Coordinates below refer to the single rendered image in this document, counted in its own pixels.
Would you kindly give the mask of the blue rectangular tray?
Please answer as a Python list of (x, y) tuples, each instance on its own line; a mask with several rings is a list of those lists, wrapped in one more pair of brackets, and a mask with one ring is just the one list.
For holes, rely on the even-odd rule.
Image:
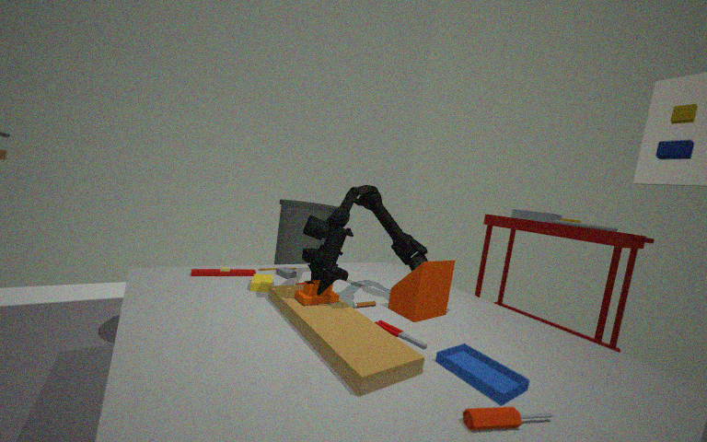
[(529, 379), (465, 343), (436, 352), (435, 362), (500, 406), (528, 391)]

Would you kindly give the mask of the tan wooden panel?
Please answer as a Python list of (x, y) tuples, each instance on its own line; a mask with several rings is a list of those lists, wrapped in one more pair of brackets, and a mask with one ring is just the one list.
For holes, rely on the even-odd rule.
[(423, 373), (424, 356), (409, 345), (341, 299), (303, 306), (303, 289), (270, 286), (268, 298), (358, 397)]

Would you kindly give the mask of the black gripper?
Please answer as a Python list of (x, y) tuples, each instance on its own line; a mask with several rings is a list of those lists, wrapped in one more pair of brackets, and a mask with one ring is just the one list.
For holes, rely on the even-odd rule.
[(326, 264), (322, 265), (320, 262), (308, 264), (311, 270), (311, 281), (320, 280), (317, 295), (321, 295), (336, 280), (347, 281), (349, 275), (347, 271), (339, 268), (338, 264), (336, 264), (339, 254), (342, 255), (341, 248), (327, 242), (320, 246), (323, 246), (323, 250), (328, 249), (329, 254)]

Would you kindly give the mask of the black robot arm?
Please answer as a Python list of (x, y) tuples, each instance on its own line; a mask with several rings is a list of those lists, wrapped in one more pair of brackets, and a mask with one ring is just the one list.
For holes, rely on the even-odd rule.
[[(360, 195), (359, 198), (357, 198), (358, 195)], [(423, 262), (428, 262), (424, 255), (428, 252), (427, 248), (400, 229), (382, 204), (379, 191), (375, 186), (371, 185), (352, 187), (347, 192), (340, 207), (329, 216), (326, 222), (310, 215), (303, 234), (319, 240), (326, 238), (325, 242), (342, 248), (346, 236), (354, 236), (350, 228), (344, 228), (349, 221), (350, 210), (354, 203), (362, 205), (365, 209), (374, 213), (393, 240), (391, 248), (405, 265), (410, 266), (411, 271)], [(416, 251), (417, 253), (411, 257)], [(325, 265), (328, 254), (328, 249), (323, 250), (323, 246), (320, 246), (319, 249), (303, 249), (302, 259), (305, 262), (320, 262), (320, 264)]]

